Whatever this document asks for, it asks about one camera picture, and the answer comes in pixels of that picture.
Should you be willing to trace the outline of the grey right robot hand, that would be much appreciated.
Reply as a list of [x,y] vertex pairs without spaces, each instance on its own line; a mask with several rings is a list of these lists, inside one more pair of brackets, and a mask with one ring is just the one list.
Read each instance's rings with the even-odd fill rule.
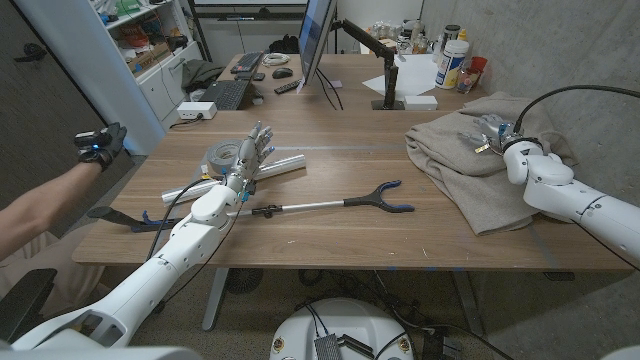
[[472,143],[476,153],[491,150],[502,155],[508,144],[521,138],[513,122],[505,121],[496,114],[482,115],[474,118],[473,122],[478,127],[476,133],[459,132],[458,136]]

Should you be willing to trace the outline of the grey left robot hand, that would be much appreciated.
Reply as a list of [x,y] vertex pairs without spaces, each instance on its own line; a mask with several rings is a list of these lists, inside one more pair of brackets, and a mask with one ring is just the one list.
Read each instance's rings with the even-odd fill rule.
[[273,133],[270,126],[262,127],[260,121],[249,132],[241,143],[231,170],[226,176],[225,185],[235,192],[240,192],[254,180],[262,162],[274,151],[269,142]]

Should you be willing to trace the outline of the person's gloved hand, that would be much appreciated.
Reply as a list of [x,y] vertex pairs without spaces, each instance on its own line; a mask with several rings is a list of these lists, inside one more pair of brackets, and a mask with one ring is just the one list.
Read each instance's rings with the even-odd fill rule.
[[95,131],[77,133],[74,144],[78,148],[78,161],[97,163],[106,170],[122,149],[127,128],[119,122]]

